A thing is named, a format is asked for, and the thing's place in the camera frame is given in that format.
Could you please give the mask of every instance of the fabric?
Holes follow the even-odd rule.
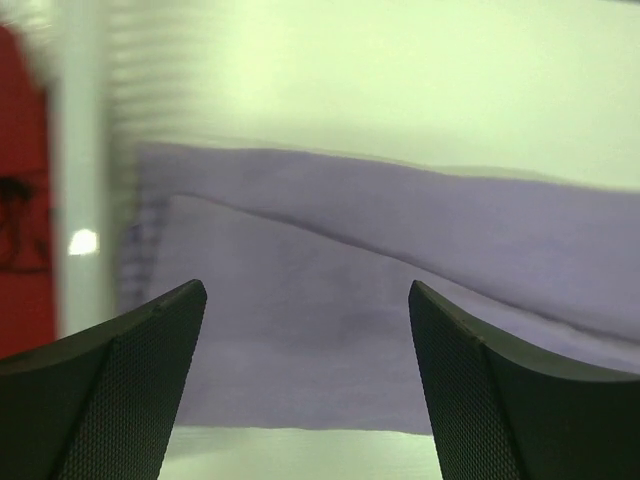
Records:
[[[209,300],[178,423],[429,432],[413,280],[551,351],[640,371],[624,351],[401,260],[208,200],[170,199],[147,292],[191,278]]]
[[[640,342],[640,193],[302,152],[145,145],[140,260],[129,271],[137,277],[123,282],[135,301],[144,296],[175,193],[388,255],[596,336]]]
[[[0,357],[55,340],[45,106],[0,26]]]

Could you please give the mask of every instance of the red fabric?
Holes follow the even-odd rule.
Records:
[[[0,358],[55,340],[46,98],[32,85],[16,40],[0,26],[0,177],[24,182],[34,196],[0,209],[0,224],[16,214],[20,232],[19,254],[0,271]],[[3,228],[0,252],[10,247]]]

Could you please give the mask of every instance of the ridged black surface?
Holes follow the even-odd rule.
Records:
[[[640,479],[640,377],[548,352],[415,282],[414,344],[444,480]]]
[[[157,479],[205,303],[189,282],[0,362],[0,478]]]

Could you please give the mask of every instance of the white pole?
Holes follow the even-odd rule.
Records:
[[[59,337],[113,313],[105,3],[63,0],[56,12],[58,80],[51,111]]]

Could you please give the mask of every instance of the tabletop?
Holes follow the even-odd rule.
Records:
[[[442,480],[433,437],[176,427],[159,480]]]

